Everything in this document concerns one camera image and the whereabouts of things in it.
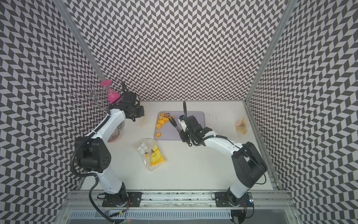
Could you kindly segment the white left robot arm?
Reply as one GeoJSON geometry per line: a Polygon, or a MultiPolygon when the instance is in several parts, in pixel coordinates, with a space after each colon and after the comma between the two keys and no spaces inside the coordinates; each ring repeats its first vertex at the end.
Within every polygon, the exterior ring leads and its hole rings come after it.
{"type": "Polygon", "coordinates": [[[132,91],[123,91],[107,107],[106,117],[85,137],[75,140],[75,151],[70,160],[70,170],[77,177],[95,177],[105,193],[115,195],[122,191],[123,183],[115,176],[110,167],[112,156],[107,143],[117,127],[126,119],[135,121],[143,117],[144,107],[140,97],[132,91]]]}

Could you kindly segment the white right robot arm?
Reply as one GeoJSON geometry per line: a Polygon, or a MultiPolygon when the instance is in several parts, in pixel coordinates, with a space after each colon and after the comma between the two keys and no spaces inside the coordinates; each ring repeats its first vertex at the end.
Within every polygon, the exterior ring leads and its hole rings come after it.
{"type": "Polygon", "coordinates": [[[183,142],[189,146],[210,147],[231,158],[236,181],[229,187],[227,194],[232,204],[258,184],[261,177],[266,176],[268,167],[253,143],[233,142],[226,136],[218,135],[211,128],[203,128],[193,115],[182,115],[178,122],[181,125],[179,133],[183,142]]]}

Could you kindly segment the steel black-tipped tongs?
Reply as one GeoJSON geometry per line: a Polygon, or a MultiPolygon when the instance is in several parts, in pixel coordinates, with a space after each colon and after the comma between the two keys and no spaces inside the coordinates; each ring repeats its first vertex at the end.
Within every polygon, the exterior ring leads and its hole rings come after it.
{"type": "Polygon", "coordinates": [[[170,116],[170,117],[169,117],[169,121],[170,121],[171,125],[172,125],[173,127],[175,127],[175,129],[180,133],[180,132],[181,132],[181,129],[178,127],[178,124],[177,124],[177,122],[175,121],[174,117],[170,116]]]}

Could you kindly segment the clear resealable bag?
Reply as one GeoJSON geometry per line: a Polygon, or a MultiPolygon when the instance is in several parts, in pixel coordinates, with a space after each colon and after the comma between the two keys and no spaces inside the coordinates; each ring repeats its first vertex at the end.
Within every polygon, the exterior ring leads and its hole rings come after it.
{"type": "Polygon", "coordinates": [[[236,131],[245,135],[248,132],[248,120],[246,117],[243,117],[241,120],[237,121],[235,124],[236,131]]]}

